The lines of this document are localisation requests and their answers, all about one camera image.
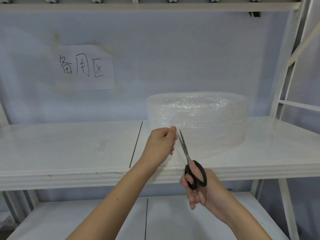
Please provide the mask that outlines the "person's left hand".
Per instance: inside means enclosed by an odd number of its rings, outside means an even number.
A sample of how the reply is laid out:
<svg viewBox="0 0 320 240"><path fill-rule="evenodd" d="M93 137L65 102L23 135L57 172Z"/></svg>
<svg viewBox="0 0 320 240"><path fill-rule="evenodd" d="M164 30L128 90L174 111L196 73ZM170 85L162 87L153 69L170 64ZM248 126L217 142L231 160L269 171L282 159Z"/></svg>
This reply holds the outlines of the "person's left hand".
<svg viewBox="0 0 320 240"><path fill-rule="evenodd" d="M163 136L163 128L154 129L148 137L142 159L148 169L157 169L169 155L173 155L176 138Z"/></svg>

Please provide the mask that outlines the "person's right hand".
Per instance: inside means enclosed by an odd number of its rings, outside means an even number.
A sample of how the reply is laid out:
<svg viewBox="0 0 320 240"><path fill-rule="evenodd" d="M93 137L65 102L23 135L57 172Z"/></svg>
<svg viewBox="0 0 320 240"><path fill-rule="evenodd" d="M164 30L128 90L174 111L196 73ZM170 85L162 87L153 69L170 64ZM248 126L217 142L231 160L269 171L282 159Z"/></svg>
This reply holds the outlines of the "person's right hand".
<svg viewBox="0 0 320 240"><path fill-rule="evenodd" d="M181 185L186 190L190 209L194 210L197 204L201 204L220 221L228 223L233 214L236 199L212 170L204 170L207 177L205 187L198 186L195 190L190 189L188 183L193 183L194 180L189 174L182 175L180 179Z"/></svg>

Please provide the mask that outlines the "black handled scissors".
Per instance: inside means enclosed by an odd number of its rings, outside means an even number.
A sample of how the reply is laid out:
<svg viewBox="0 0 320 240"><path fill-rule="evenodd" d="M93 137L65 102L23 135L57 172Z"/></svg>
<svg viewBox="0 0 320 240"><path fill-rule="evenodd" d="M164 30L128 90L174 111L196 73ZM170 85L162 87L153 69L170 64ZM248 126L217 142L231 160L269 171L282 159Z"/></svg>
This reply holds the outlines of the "black handled scissors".
<svg viewBox="0 0 320 240"><path fill-rule="evenodd" d="M202 177L203 177L203 180L198 179L192 173L192 171L190 169L190 162L192 160L191 160L191 158L189 156L189 153L188 153L188 150L187 150L187 147L186 147L186 143L185 143L185 140L184 140L184 137L182 135L181 130L179 130L178 139L180 141L180 145L181 145L181 147L183 149L183 152L184 152L184 154L186 156L186 161L187 161L187 164L185 165L185 169L184 169L184 175L189 174L193 178L193 183L192 184L190 182L187 182L189 188L191 190L196 190L197 186L206 187L206 185L207 185L207 177L206 177L206 172L205 172L204 168L202 167L202 165L199 162L193 160L194 164L200 170L200 172L202 174Z"/></svg>

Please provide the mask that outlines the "clear bubble wrap roll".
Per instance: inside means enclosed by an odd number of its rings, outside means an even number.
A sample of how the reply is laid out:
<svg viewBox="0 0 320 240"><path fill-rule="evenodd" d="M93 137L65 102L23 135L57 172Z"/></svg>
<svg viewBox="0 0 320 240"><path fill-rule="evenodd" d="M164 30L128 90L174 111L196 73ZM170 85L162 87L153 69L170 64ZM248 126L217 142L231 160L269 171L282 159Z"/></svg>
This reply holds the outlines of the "clear bubble wrap roll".
<svg viewBox="0 0 320 240"><path fill-rule="evenodd" d="M207 158L245 141L250 99L227 92L170 92L149 96L149 129L176 126L190 156Z"/></svg>

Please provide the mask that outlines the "person's right forearm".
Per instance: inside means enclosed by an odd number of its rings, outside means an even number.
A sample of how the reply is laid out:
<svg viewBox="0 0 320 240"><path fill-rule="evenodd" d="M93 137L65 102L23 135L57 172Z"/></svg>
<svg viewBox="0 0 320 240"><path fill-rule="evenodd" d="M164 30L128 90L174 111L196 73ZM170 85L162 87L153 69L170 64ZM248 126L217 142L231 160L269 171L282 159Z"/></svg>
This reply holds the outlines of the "person's right forearm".
<svg viewBox="0 0 320 240"><path fill-rule="evenodd" d="M210 212L230 228L237 240L272 240L253 215L233 196L215 201Z"/></svg>

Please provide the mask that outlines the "person's left forearm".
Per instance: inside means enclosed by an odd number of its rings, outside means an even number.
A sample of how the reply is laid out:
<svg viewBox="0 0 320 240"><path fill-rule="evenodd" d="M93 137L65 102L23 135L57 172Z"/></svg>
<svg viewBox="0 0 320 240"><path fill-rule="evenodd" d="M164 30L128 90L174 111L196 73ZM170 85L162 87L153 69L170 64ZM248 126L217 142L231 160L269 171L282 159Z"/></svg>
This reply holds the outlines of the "person's left forearm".
<svg viewBox="0 0 320 240"><path fill-rule="evenodd" d="M162 162L138 162L66 240L115 240L147 181Z"/></svg>

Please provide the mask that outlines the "clear plastic scrap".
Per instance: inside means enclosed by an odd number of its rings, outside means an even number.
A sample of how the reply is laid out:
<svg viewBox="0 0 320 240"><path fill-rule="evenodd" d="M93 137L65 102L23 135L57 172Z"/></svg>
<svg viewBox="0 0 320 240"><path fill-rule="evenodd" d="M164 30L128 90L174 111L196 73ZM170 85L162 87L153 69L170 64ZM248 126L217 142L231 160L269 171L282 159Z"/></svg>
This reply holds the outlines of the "clear plastic scrap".
<svg viewBox="0 0 320 240"><path fill-rule="evenodd" d="M108 144L108 139L105 137L102 137L98 140L95 149L94 149L94 154L103 154L106 151Z"/></svg>

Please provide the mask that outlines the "white handwritten paper sign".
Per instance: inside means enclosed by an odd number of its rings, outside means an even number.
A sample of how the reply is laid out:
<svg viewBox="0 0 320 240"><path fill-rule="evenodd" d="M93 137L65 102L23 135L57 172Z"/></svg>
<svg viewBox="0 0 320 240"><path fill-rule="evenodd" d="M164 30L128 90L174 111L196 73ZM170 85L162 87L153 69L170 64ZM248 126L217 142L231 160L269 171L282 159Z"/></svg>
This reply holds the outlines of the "white handwritten paper sign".
<svg viewBox="0 0 320 240"><path fill-rule="evenodd" d="M113 56L99 45L68 45L50 52L54 83L63 91L113 90Z"/></svg>

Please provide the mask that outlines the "white metal shelf rack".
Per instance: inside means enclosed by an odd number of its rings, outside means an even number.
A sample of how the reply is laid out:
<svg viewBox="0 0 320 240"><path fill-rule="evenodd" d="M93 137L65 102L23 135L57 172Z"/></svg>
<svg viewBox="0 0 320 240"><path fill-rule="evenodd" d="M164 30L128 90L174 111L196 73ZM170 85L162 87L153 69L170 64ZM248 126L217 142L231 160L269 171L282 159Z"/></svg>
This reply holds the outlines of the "white metal shelf rack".
<svg viewBox="0 0 320 240"><path fill-rule="evenodd" d="M299 240L288 178L320 176L320 135L282 121L314 0L0 0L0 191L115 185L151 130L147 98L226 92L250 99L244 142L197 160L223 181L253 180L236 196L251 211L277 179ZM249 12L261 12L250 17ZM98 45L113 56L113 90L63 91L51 50ZM100 138L105 153L95 154Z"/></svg>

